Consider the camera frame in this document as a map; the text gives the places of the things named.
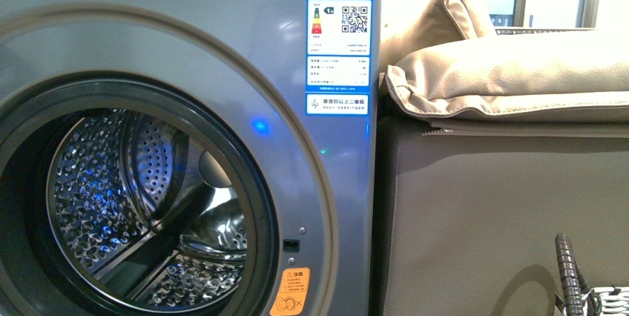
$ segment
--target qr code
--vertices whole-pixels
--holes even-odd
[[[341,31],[343,33],[367,33],[369,29],[368,7],[343,7]]]

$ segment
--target basket handle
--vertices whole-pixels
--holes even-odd
[[[557,250],[557,264],[559,265],[559,276],[562,281],[564,292],[564,304],[566,306],[566,316],[584,315],[583,299],[581,298],[582,287],[588,292],[590,286],[579,272],[576,266],[572,244],[565,234],[560,233],[555,237],[555,247]]]

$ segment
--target front-loading washing machine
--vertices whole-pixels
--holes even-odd
[[[0,314],[366,315],[380,0],[0,0]]]

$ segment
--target energy rating scale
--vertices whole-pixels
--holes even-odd
[[[319,8],[314,9],[314,19],[312,20],[312,34],[321,34],[321,17]]]

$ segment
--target stainless steel drum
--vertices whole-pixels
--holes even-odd
[[[47,212],[65,259],[99,293],[141,311],[188,311],[241,279],[246,224],[230,185],[182,131],[110,109],[59,144]]]

